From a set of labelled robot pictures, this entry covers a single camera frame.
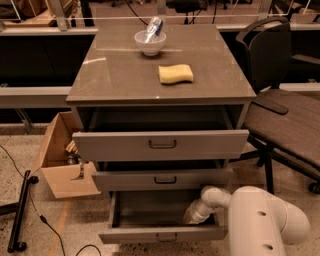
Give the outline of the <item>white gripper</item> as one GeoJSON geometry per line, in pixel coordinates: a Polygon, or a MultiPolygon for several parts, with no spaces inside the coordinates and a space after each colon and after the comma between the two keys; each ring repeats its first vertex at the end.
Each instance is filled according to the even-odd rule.
{"type": "Polygon", "coordinates": [[[201,199],[194,200],[186,209],[183,223],[197,225],[206,221],[215,212],[215,208],[208,207],[201,199]]]}

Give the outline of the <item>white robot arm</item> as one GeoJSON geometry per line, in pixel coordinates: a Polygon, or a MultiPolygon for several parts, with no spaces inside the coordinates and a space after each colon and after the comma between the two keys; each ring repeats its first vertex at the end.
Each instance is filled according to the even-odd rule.
{"type": "Polygon", "coordinates": [[[186,209],[183,222],[202,223],[220,209],[228,210],[230,256],[286,256],[284,245],[304,242],[311,230],[300,208],[253,186],[241,187],[233,194],[204,187],[186,209]]]}

